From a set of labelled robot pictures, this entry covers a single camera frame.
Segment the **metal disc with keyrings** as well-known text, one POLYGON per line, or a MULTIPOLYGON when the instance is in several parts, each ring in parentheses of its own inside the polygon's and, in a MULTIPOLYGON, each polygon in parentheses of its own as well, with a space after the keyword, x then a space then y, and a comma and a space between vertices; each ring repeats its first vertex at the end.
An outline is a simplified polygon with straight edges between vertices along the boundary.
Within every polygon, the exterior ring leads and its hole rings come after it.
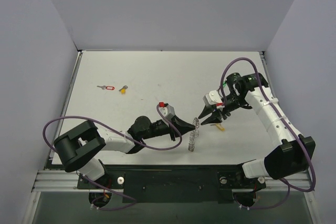
POLYGON ((190 136, 189 136, 189 142, 188 142, 188 150, 190 152, 193 152, 195 150, 195 140, 198 138, 199 136, 199 119, 198 118, 194 118, 193 119, 193 125, 195 126, 195 129, 193 131, 190 132, 190 136))

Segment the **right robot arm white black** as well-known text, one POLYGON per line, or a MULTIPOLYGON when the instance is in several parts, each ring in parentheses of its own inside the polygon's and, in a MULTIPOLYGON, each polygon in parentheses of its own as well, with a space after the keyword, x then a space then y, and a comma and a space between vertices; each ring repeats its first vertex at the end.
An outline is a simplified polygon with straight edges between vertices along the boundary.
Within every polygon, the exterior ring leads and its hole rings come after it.
POLYGON ((229 88, 226 97, 221 97, 218 90, 204 95, 205 106, 199 115, 204 119, 201 124, 220 123, 239 108, 252 109, 274 146, 265 158, 243 163, 234 175, 236 184, 246 187, 254 178, 282 179, 308 169, 307 160, 312 157, 316 144, 312 137, 304 137, 292 126, 263 75, 233 73, 226 78, 226 84, 229 88))

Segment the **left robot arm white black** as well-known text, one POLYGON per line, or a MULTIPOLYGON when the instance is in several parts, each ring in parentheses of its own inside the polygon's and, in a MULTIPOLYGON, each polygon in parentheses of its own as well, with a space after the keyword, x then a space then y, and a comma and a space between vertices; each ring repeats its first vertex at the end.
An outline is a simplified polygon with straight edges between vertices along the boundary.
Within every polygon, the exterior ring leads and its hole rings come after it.
POLYGON ((173 147, 166 148, 148 146, 144 140, 169 135, 174 141, 176 137, 181 138, 182 135, 196 129, 193 124, 179 119, 176 115, 171 120, 163 118, 156 122, 151 122, 147 116, 140 116, 125 133, 84 116, 63 116, 62 118, 84 120, 54 140, 55 152, 66 172, 83 168, 101 150, 125 154, 135 154, 143 148, 157 151, 172 150, 177 148, 182 140, 173 147))

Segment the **key with long yellow tag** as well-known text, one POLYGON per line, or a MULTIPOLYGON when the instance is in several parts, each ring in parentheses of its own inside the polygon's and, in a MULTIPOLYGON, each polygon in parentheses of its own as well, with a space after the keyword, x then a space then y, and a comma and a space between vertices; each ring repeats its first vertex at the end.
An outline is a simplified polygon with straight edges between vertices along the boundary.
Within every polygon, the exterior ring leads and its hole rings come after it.
POLYGON ((220 123, 216 123, 215 126, 220 130, 220 131, 225 131, 225 128, 220 124, 220 123))

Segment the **key with green tag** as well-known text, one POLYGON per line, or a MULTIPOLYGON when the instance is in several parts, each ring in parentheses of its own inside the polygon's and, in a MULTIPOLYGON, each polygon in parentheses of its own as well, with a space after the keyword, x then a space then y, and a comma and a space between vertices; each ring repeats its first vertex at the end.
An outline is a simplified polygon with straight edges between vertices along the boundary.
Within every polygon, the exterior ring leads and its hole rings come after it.
POLYGON ((223 82, 222 86, 223 86, 223 88, 225 88, 225 87, 226 87, 226 81, 224 81, 224 82, 223 82))

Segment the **key with yellow round tag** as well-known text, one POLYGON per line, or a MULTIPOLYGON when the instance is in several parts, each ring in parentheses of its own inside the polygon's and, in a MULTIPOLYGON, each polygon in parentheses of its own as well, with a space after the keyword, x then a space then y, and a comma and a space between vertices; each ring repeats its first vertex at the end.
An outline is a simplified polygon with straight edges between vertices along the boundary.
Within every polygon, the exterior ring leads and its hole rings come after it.
POLYGON ((128 86, 124 85, 124 86, 119 90, 119 92, 120 92, 121 94, 125 94, 127 88, 128 88, 128 86))

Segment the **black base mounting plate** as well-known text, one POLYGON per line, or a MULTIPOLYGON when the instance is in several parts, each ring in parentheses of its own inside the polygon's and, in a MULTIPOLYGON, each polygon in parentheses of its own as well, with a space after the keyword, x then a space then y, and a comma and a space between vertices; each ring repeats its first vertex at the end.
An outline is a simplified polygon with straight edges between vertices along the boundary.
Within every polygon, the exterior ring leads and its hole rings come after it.
POLYGON ((119 190, 126 196, 124 204, 137 203, 199 203, 216 201, 227 204, 238 197, 252 206, 258 191, 266 184, 247 179, 234 166, 226 169, 135 170, 107 169, 98 184, 119 190))

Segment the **key with red tag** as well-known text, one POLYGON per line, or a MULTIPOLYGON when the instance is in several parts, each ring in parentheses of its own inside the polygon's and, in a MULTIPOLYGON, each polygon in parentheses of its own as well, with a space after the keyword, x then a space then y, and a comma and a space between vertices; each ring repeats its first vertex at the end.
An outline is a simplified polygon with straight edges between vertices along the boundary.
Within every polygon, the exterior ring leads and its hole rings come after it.
POLYGON ((115 89, 114 86, 97 86, 97 88, 100 88, 102 90, 111 90, 111 91, 115 89))

